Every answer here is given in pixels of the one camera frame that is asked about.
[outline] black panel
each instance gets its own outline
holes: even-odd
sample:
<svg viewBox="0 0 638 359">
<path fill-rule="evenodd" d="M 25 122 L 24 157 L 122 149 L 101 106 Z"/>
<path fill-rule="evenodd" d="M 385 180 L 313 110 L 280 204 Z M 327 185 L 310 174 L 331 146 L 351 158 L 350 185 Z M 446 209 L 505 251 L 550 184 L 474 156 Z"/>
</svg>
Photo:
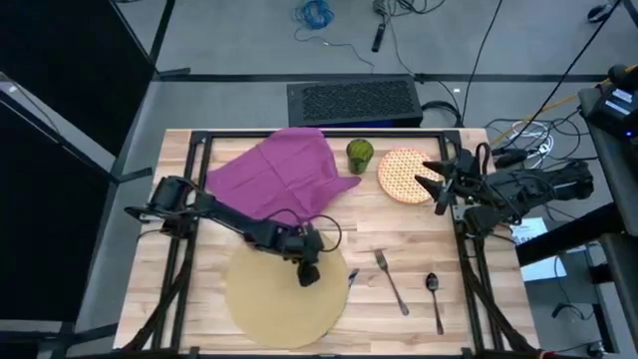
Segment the black panel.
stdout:
<svg viewBox="0 0 638 359">
<path fill-rule="evenodd" d="M 77 319 L 108 180 L 0 104 L 0 319 Z"/>
<path fill-rule="evenodd" d="M 153 75 L 108 0 L 4 0 L 0 70 L 113 155 Z"/>
</svg>

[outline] concrete floor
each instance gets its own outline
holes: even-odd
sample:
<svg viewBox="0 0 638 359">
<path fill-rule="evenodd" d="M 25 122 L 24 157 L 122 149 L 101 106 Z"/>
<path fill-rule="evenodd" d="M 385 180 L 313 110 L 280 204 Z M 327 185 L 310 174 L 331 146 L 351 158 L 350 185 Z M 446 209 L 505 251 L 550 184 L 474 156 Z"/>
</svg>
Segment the concrete floor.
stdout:
<svg viewBox="0 0 638 359">
<path fill-rule="evenodd" d="M 376 73 L 403 73 L 392 38 L 386 34 L 382 50 L 372 54 L 369 47 L 379 23 L 370 9 L 371 1 L 329 0 L 336 17 L 321 34 L 329 41 L 352 43 L 359 53 L 375 63 Z M 480 40 L 496 5 L 496 0 L 449 1 L 425 16 L 395 20 L 400 52 L 415 72 L 469 73 Z M 560 74 L 572 61 L 594 26 L 584 19 L 599 0 L 504 1 L 487 40 L 479 73 Z M 318 43 L 299 43 L 292 38 L 298 24 L 290 20 L 296 0 L 178 0 L 170 20 L 162 51 L 160 70 L 191 67 L 200 74 L 276 73 L 366 73 L 370 67 L 359 62 L 345 48 Z M 145 0 L 120 5 L 136 35 L 148 49 L 153 41 L 165 1 Z M 624 10 L 619 9 L 573 73 L 605 73 L 615 63 L 635 63 L 638 58 L 638 29 Z M 465 83 L 447 83 L 460 89 L 462 103 Z M 593 84 L 566 84 L 555 100 Z M 287 126 L 285 83 L 153 83 L 145 101 L 132 141 L 125 170 L 154 166 L 165 129 L 171 128 L 279 128 Z M 520 119 L 533 114 L 551 91 L 553 84 L 474 83 L 468 101 L 467 127 L 483 127 L 496 118 Z M 418 85 L 422 102 L 449 101 L 436 83 Z M 572 112 L 570 103 L 543 117 L 559 118 Z M 581 119 L 574 120 L 586 131 Z M 426 113 L 423 127 L 450 127 L 452 118 L 437 112 Z M 507 124 L 496 125 L 504 130 Z M 489 130 L 491 138 L 496 131 Z M 557 135 L 552 154 L 563 156 L 575 146 L 574 138 Z M 589 138 L 574 157 L 595 156 Z M 611 200 L 598 162 L 592 162 L 596 191 L 583 201 L 553 205 L 579 216 Z M 139 205 L 148 198 L 150 179 L 123 184 L 102 247 L 96 260 L 78 329 L 108 324 L 119 319 L 131 263 L 135 255 L 133 238 L 139 225 L 124 215 L 123 207 Z M 542 210 L 532 215 L 545 216 Z M 622 357 L 635 357 L 626 323 L 619 310 L 613 284 L 601 288 L 612 307 L 614 330 Z M 552 319 L 549 315 L 560 297 L 535 299 L 532 312 L 543 348 L 561 349 L 599 338 L 595 319 L 574 320 L 569 315 Z M 113 338 L 74 348 L 71 353 L 106 351 Z M 582 348 L 571 351 L 584 354 Z"/>
</svg>

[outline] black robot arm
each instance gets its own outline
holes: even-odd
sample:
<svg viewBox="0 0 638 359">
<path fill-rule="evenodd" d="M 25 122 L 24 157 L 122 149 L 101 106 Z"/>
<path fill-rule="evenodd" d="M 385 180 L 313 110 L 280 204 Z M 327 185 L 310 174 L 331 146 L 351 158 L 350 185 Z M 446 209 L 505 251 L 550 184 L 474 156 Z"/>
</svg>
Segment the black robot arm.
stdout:
<svg viewBox="0 0 638 359">
<path fill-rule="evenodd" d="M 484 148 L 482 164 L 479 149 Z M 486 173 L 489 146 L 481 144 L 473 156 L 460 150 L 459 156 L 447 162 L 423 163 L 442 175 L 444 181 L 416 176 L 437 203 L 436 213 L 443 214 L 453 196 L 465 200 L 456 207 L 456 220 L 461 220 L 470 235 L 485 236 L 502 222 L 518 223 L 530 209 L 551 200 L 587 198 L 593 192 L 593 177 L 585 162 L 572 162 L 552 172 L 515 170 Z"/>
<path fill-rule="evenodd" d="M 194 200 L 187 204 L 191 193 L 194 193 Z M 319 231 L 312 224 L 292 226 L 268 217 L 253 219 L 198 189 L 190 180 L 163 178 L 146 206 L 131 206 L 125 211 L 137 219 L 143 214 L 164 219 L 161 232 L 176 238 L 188 237 L 196 217 L 214 220 L 241 234 L 252 248 L 298 263 L 297 274 L 302 286 L 308 286 L 320 277 L 315 264 L 324 246 Z"/>
</svg>

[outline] metal spoon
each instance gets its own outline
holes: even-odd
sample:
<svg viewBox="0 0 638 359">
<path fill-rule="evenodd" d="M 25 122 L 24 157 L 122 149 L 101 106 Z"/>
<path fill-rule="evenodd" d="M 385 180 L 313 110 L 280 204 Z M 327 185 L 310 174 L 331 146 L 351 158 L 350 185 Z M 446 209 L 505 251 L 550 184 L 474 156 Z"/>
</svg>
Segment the metal spoon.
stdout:
<svg viewBox="0 0 638 359">
<path fill-rule="evenodd" d="M 437 333 L 443 335 L 443 324 L 441 323 L 441 316 L 439 315 L 439 306 L 437 304 L 437 294 L 435 291 L 439 289 L 439 279 L 434 273 L 428 274 L 426 277 L 426 288 L 432 292 L 433 298 L 435 298 L 435 314 L 437 315 Z"/>
</svg>

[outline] wooden table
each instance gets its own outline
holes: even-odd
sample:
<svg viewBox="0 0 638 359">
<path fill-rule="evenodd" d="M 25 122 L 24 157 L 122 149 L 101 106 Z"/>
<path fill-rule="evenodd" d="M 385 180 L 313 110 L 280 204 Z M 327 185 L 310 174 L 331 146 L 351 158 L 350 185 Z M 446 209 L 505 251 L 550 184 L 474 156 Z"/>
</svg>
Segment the wooden table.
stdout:
<svg viewBox="0 0 638 359">
<path fill-rule="evenodd" d="M 154 187 L 162 177 L 182 176 L 190 130 L 166 132 Z M 463 146 L 474 152 L 486 142 L 484 130 L 460 130 Z M 349 176 L 345 149 L 351 139 L 327 139 L 335 154 L 340 175 Z M 240 156 L 261 139 L 219 139 L 213 141 L 208 168 L 217 169 Z M 350 291 L 341 318 L 327 336 L 294 353 L 338 354 L 460 354 L 461 347 L 473 347 L 466 296 L 457 252 L 457 243 L 448 213 L 434 214 L 431 201 L 422 205 L 398 203 L 383 193 L 377 182 L 380 158 L 395 148 L 416 148 L 439 160 L 436 140 L 369 140 L 375 155 L 362 181 L 340 194 L 324 213 L 339 221 L 344 229 L 341 251 L 350 268 L 361 271 Z M 193 179 L 198 176 L 198 154 Z M 327 223 L 316 222 L 329 236 L 336 235 Z M 145 225 L 142 231 L 159 228 Z M 169 238 L 158 233 L 145 235 L 138 244 L 115 347 L 125 345 L 144 325 L 159 301 Z M 258 345 L 233 323 L 224 302 L 224 271 L 230 255 L 242 239 L 210 220 L 202 220 L 196 241 L 180 351 L 190 346 L 201 353 L 291 353 Z M 398 290 L 410 308 L 401 315 L 387 277 L 378 269 L 372 253 L 384 248 Z M 485 244 L 495 301 L 512 325 L 529 343 L 537 337 L 529 303 L 513 245 L 489 238 Z M 424 286 L 425 275 L 435 272 L 441 283 L 437 292 L 445 335 L 437 335 L 433 298 Z M 491 347 L 486 315 L 479 304 L 485 347 Z M 173 309 L 166 320 L 163 346 L 168 346 Z"/>
</svg>

